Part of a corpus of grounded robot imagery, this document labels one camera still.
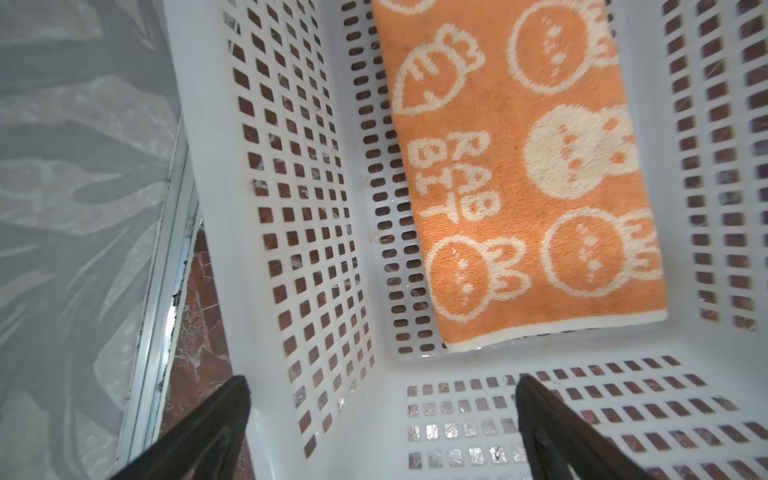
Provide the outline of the white plastic basket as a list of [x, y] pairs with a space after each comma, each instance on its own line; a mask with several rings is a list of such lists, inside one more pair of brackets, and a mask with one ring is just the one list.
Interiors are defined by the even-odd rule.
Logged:
[[531, 375], [650, 479], [767, 475], [767, 5], [602, 1], [664, 320], [449, 350], [377, 1], [168, 1], [260, 479], [529, 479]]

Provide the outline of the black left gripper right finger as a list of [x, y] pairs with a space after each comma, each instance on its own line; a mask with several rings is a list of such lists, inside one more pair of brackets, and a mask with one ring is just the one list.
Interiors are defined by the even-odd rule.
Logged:
[[518, 381], [515, 404], [534, 479], [650, 477], [533, 376]]

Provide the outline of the orange bunny pattern towel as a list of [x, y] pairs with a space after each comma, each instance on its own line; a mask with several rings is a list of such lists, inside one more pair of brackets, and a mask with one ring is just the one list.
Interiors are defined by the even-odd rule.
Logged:
[[602, 1], [373, 5], [446, 347], [667, 316]]

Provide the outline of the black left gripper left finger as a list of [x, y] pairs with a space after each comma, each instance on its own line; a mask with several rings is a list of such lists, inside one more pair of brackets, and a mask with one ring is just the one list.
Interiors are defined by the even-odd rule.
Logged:
[[251, 409], [242, 375], [227, 380], [116, 479], [233, 479]]

